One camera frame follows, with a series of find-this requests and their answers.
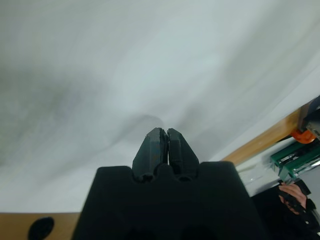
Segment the black object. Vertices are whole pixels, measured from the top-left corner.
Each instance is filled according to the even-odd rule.
[[[314,215],[315,205],[306,201],[306,213],[292,213],[279,199],[279,186],[269,188],[253,196],[252,201],[260,218],[274,240],[319,240],[320,227]]]
[[[97,170],[72,239],[269,238],[232,163],[199,164],[178,131],[155,128],[132,170]]]
[[[55,221],[52,217],[43,217],[36,220],[28,232],[28,240],[44,240],[54,229]]]
[[[310,113],[304,118],[304,121],[306,122],[306,128],[320,139],[320,109]]]

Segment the black sleeve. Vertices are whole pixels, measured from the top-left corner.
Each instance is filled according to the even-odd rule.
[[[316,206],[311,199],[307,199],[306,213],[296,215],[289,209],[284,215],[284,220],[292,231],[302,240],[320,240],[320,226],[314,214]]]

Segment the wrinkled white sheet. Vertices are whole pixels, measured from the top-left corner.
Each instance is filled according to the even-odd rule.
[[[154,127],[219,161],[317,96],[319,65],[318,0],[2,0],[0,212],[80,211]]]

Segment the wooden table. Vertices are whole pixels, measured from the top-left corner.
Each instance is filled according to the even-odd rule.
[[[226,156],[223,161],[233,162],[235,165],[238,165],[271,147],[297,129],[299,116],[300,108],[270,127],[261,135]]]
[[[28,240],[28,231],[37,219],[52,217],[54,227],[45,240],[70,240],[79,213],[0,213],[1,240]]]

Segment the white fabric backdrop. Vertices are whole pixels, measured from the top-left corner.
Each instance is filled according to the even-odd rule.
[[[2,0],[0,212],[80,211],[154,127],[219,161],[320,93],[319,43],[318,0]]]

